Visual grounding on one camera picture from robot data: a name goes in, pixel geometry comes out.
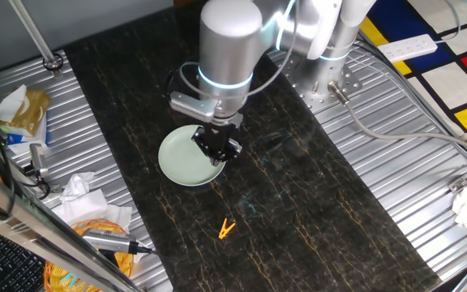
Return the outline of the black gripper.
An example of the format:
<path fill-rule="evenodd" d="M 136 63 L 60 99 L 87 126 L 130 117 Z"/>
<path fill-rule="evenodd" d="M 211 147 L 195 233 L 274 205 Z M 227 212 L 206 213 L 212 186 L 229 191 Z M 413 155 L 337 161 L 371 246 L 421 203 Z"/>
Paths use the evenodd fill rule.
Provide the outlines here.
<path fill-rule="evenodd" d="M 242 151 L 240 143 L 230 139 L 233 131 L 233 125 L 222 127 L 209 123 L 205 124 L 203 128 L 197 128 L 191 139 L 204 156 L 209 158 L 210 163 L 213 166 L 218 166 L 218 161 L 233 160 Z"/>

